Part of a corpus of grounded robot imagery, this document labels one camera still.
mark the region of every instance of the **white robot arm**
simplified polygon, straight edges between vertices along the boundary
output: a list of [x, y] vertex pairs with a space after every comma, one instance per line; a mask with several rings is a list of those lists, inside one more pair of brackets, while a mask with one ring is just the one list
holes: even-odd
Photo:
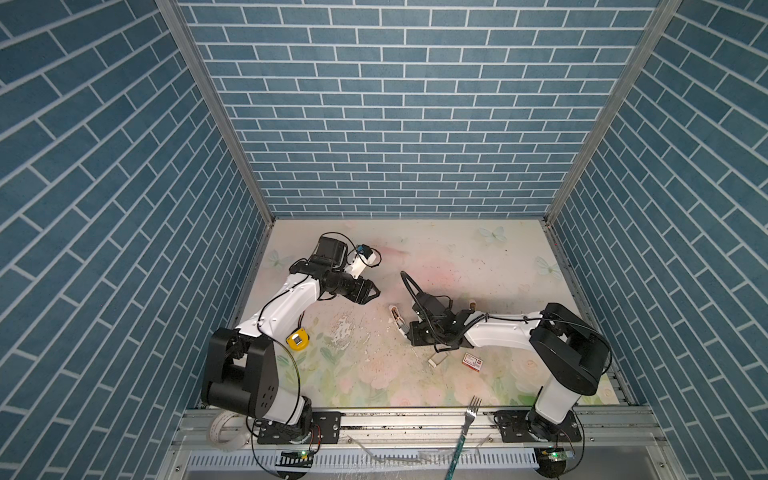
[[[285, 425], [288, 434], [306, 436], [311, 423], [311, 402], [280, 386], [274, 344], [301, 350], [309, 342], [299, 319], [322, 295], [344, 296], [365, 304], [379, 296], [370, 280], [360, 277], [367, 266], [377, 266], [380, 255], [359, 245], [354, 252], [346, 243], [325, 234], [308, 260], [290, 268], [285, 283], [264, 307], [234, 329], [220, 328], [210, 339], [203, 378], [203, 403], [219, 406], [255, 419]], [[348, 256], [355, 259], [347, 263]]]
[[549, 303], [542, 311], [528, 315], [491, 315], [475, 310], [454, 314], [450, 305], [446, 307], [422, 291], [407, 273], [400, 275], [419, 315], [418, 322], [399, 325], [413, 346], [431, 345], [435, 351], [508, 346], [531, 350], [541, 357], [552, 376], [528, 413], [528, 429], [537, 438], [556, 439], [561, 423], [579, 398], [597, 392], [610, 346], [597, 330], [561, 304]]
[[[211, 337], [203, 378], [203, 403], [271, 421], [291, 438], [306, 437], [312, 422], [311, 401], [280, 386], [274, 344], [301, 349], [299, 318], [322, 295], [344, 296], [365, 304], [380, 292], [359, 275], [381, 260], [375, 249], [360, 245], [355, 260], [346, 262], [346, 244], [320, 237], [315, 253], [290, 267], [286, 282], [262, 309], [235, 329], [218, 329]], [[582, 395], [593, 395], [610, 347], [596, 330], [558, 303], [528, 315], [490, 315], [475, 310], [454, 314], [451, 305], [424, 293], [401, 272], [420, 320], [402, 325], [413, 346], [437, 351], [488, 345], [535, 351], [552, 377], [528, 413], [531, 433], [556, 438], [560, 424]]]

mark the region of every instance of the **blue brick wall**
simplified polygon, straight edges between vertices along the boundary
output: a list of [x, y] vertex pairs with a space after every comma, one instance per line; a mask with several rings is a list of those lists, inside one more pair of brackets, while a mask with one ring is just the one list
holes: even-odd
[[684, 0], [555, 224], [689, 478], [768, 467], [766, 25]]
[[259, 3], [181, 2], [278, 217], [540, 217], [657, 0]]
[[144, 478], [263, 221], [152, 0], [0, 2], [0, 478]]

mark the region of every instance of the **mounting plate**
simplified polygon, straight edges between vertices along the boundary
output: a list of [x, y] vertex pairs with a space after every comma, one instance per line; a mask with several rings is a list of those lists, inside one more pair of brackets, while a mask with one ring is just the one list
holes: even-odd
[[[324, 444], [339, 443], [341, 412], [312, 412], [312, 423], [320, 427], [320, 436]], [[274, 426], [267, 425], [266, 422], [259, 425], [257, 441], [259, 445], [293, 445], [288, 435]]]
[[[528, 422], [525, 420], [527, 414], [528, 411], [526, 410], [499, 410], [493, 414], [493, 421], [498, 426], [504, 443], [541, 441], [528, 431]], [[572, 410], [568, 412], [558, 427], [561, 430], [560, 437], [563, 442], [567, 442], [569, 439], [574, 444], [581, 441], [581, 430], [578, 427], [578, 423], [576, 423], [576, 415]]]

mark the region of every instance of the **floral tablecloth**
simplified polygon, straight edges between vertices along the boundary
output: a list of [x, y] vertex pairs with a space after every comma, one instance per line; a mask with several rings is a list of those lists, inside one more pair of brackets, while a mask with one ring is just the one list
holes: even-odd
[[[295, 359], [302, 394], [318, 407], [460, 406], [473, 395], [485, 405], [532, 405], [549, 372], [536, 353], [505, 347], [460, 349], [433, 368], [430, 347], [411, 347], [389, 306], [416, 320], [400, 270], [433, 295], [449, 295], [454, 311], [475, 300], [478, 310], [529, 313], [559, 302], [578, 312], [535, 220], [278, 220], [246, 307], [253, 315], [275, 293], [288, 266], [314, 249], [319, 235], [337, 231], [379, 249], [382, 264], [365, 278], [380, 298], [356, 305], [343, 298], [314, 303], [304, 317], [310, 345]], [[466, 352], [480, 372], [462, 364]], [[281, 385], [295, 388], [287, 356], [277, 362]], [[582, 404], [615, 404], [607, 378]]]

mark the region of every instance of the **metal fork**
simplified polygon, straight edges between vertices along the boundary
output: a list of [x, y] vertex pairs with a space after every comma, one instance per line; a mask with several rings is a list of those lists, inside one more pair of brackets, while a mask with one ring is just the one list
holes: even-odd
[[475, 421], [478, 416], [478, 410], [480, 409], [480, 397], [473, 396], [472, 401], [467, 407], [467, 411], [464, 413], [464, 426], [462, 426], [462, 434], [458, 437], [458, 443], [456, 444], [456, 451], [453, 452], [453, 458], [451, 459], [451, 466], [448, 468], [448, 473], [445, 474], [445, 480], [451, 480], [453, 478], [453, 472], [456, 470], [456, 464], [458, 458], [462, 454], [464, 448], [464, 441], [467, 439], [467, 432], [469, 432], [469, 426]]

